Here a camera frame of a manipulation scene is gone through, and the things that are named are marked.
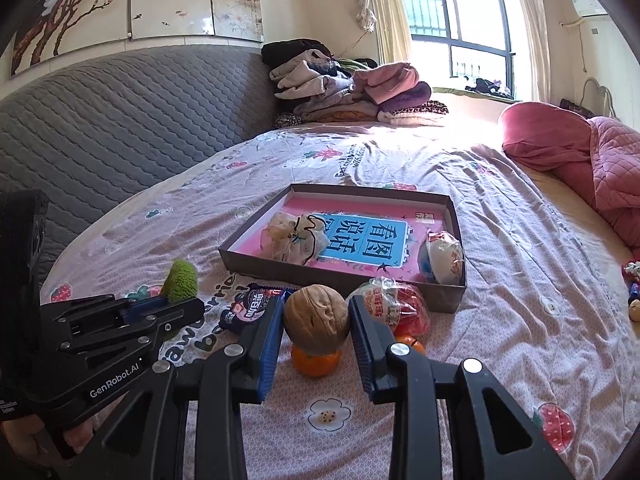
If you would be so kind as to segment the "left hand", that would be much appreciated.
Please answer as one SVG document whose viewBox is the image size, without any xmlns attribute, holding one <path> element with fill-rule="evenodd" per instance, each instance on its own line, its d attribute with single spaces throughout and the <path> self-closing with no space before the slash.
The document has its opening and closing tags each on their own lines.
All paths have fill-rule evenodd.
<svg viewBox="0 0 640 480">
<path fill-rule="evenodd" d="M 73 429 L 58 432 L 47 430 L 37 415 L 29 415 L 2 422 L 1 431 L 17 455 L 38 460 L 53 457 L 50 448 L 54 448 L 54 437 L 61 437 L 66 445 L 79 454 L 92 439 L 93 421 L 88 419 Z"/>
</svg>

